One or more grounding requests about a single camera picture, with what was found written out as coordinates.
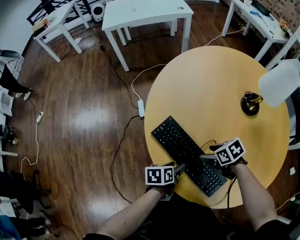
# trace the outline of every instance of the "yellow table top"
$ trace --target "yellow table top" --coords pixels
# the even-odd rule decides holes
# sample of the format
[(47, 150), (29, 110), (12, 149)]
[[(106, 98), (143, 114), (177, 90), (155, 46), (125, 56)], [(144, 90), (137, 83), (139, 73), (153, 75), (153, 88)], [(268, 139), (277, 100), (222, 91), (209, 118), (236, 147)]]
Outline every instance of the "yellow table top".
[[(288, 109), (285, 102), (276, 108), (262, 102), (259, 113), (250, 117), (240, 106), (245, 92), (259, 92), (259, 78), (266, 72), (250, 56), (222, 46), (191, 49), (170, 61), (154, 81), (146, 102), (144, 132), (152, 161), (157, 165), (173, 161), (151, 135), (172, 116), (199, 147), (209, 140), (222, 143), (239, 137), (246, 149), (243, 158), (267, 188), (278, 175), (287, 154)], [(175, 191), (188, 201), (223, 209), (227, 208), (230, 183), (228, 180), (207, 197), (183, 173)], [(231, 189), (230, 207), (242, 203), (236, 181)]]

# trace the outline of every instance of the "dark hardwood floor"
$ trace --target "dark hardwood floor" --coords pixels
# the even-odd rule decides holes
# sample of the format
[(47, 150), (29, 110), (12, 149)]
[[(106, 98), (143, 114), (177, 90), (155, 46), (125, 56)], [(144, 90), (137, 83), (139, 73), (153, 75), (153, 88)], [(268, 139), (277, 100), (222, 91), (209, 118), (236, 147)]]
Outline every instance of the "dark hardwood floor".
[[(228, 9), (213, 2), (190, 1), (188, 4), (194, 11), (189, 41), (189, 49), (192, 49), (221, 34)], [(134, 104), (137, 97), (130, 87), (132, 80), (140, 70), (168, 63), (178, 56), (182, 30), (181, 20), (175, 37), (170, 37), (166, 23), (131, 29), (132, 41), (121, 50), (132, 70), (126, 73), (119, 66), (117, 72), (127, 83)], [(22, 173), (26, 176), (34, 169), (40, 171), (42, 186), (52, 189), (49, 202), (57, 221), (82, 237), (95, 232), (104, 220), (128, 205), (113, 187), (110, 164), (124, 127), (138, 111), (131, 106), (124, 85), (100, 51), (99, 45), (103, 45), (112, 61), (118, 61), (101, 25), (91, 26), (88, 30), (82, 25), (70, 33), (74, 38), (82, 38), (79, 46), (83, 52), (78, 54), (60, 36), (49, 44), (61, 58), (60, 63), (35, 41), (31, 41), (26, 50), (19, 82), (35, 90), (31, 101), (35, 104), (36, 114), (43, 111), (44, 118), (38, 125), (38, 162), (29, 166), (24, 161)], [(235, 33), (219, 37), (211, 45), (231, 47), (254, 57), (263, 44), (254, 34), (244, 37)], [(261, 62), (265, 64), (269, 59), (265, 56)], [(149, 70), (135, 83), (136, 91), (145, 102), (161, 69), (162, 66)], [(35, 116), (29, 101), (15, 99), (9, 124), (16, 128), (20, 141), (18, 146), (7, 146), (6, 150), (18, 152), (19, 157), (7, 157), (6, 167), (20, 171), (21, 160), (27, 156), (34, 162), (37, 154)], [(144, 193), (144, 167), (151, 163), (144, 122), (135, 118), (127, 128), (114, 164), (114, 180), (129, 200), (134, 201)], [(297, 168), (295, 152), (288, 152), (280, 173), (268, 188), (277, 207), (298, 188), (297, 173), (289, 176), (291, 165)], [(226, 210), (214, 212), (223, 221)], [(234, 223), (249, 227), (242, 206), (232, 208), (230, 212)], [(75, 239), (75, 236), (63, 228), (60, 239)]]

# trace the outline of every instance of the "white cord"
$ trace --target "white cord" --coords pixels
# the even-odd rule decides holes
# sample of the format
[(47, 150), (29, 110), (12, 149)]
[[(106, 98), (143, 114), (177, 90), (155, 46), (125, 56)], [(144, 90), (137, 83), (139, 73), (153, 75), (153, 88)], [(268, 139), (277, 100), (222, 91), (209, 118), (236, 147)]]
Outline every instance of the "white cord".
[[(240, 30), (238, 30), (238, 31), (235, 31), (235, 32), (226, 33), (226, 35), (238, 33), (238, 32), (243, 31), (243, 30), (245, 30), (245, 28), (242, 28), (242, 29), (240, 29)], [(209, 45), (212, 41), (216, 40), (217, 38), (219, 38), (219, 37), (221, 37), (221, 36), (222, 36), (222, 35), (218, 35), (216, 38), (212, 39), (210, 42), (208, 42), (208, 43), (207, 43), (206, 45), (204, 45), (204, 46)]]
[(167, 64), (158, 64), (158, 65), (155, 65), (155, 66), (150, 67), (150, 68), (148, 68), (148, 69), (145, 69), (145, 70), (142, 71), (140, 74), (138, 74), (138, 76), (132, 81), (132, 83), (131, 83), (132, 91), (134, 92), (135, 95), (137, 95), (137, 97), (139, 98), (139, 101), (141, 101), (141, 97), (139, 96), (138, 93), (136, 93), (136, 91), (135, 91), (135, 89), (134, 89), (134, 86), (133, 86), (134, 82), (137, 80), (137, 78), (138, 78), (143, 72), (146, 72), (146, 71), (148, 71), (148, 70), (151, 70), (151, 69), (153, 69), (153, 68), (155, 68), (155, 67), (157, 67), (157, 66), (165, 66), (165, 65), (167, 65)]
[(296, 193), (294, 196), (292, 196), (291, 198), (289, 198), (287, 201), (285, 201), (283, 203), (283, 205), (281, 205), (278, 209), (276, 209), (275, 211), (278, 211), (282, 206), (284, 206), (286, 204), (286, 202), (289, 202), (292, 198), (294, 198), (296, 195), (298, 195), (300, 193), (300, 191), (298, 193)]
[(39, 143), (38, 143), (38, 123), (37, 123), (37, 122), (35, 122), (35, 142), (36, 142), (36, 146), (37, 146), (35, 163), (31, 163), (31, 162), (29, 161), (29, 159), (28, 159), (27, 157), (25, 157), (25, 158), (22, 159), (22, 161), (21, 161), (21, 169), (20, 169), (20, 173), (22, 173), (22, 162), (23, 162), (25, 159), (28, 160), (29, 165), (31, 165), (31, 166), (37, 164), (37, 162), (38, 162), (38, 156), (39, 156)]

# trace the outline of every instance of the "white speaker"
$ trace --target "white speaker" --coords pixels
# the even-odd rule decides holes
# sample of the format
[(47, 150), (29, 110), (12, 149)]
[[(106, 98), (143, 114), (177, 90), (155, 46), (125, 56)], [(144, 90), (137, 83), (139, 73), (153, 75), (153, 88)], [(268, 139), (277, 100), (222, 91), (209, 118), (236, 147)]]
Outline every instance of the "white speaker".
[(103, 3), (97, 2), (92, 5), (91, 13), (92, 17), (96, 22), (102, 21), (105, 14), (105, 5)]

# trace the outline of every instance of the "lamp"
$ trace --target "lamp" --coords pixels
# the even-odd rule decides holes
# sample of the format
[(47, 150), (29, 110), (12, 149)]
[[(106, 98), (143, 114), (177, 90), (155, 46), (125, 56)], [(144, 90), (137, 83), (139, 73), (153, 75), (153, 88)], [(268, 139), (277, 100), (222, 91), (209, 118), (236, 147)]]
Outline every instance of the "lamp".
[(247, 91), (241, 99), (241, 108), (248, 116), (255, 116), (263, 100), (272, 108), (279, 106), (300, 85), (297, 69), (283, 61), (259, 78), (259, 94)]

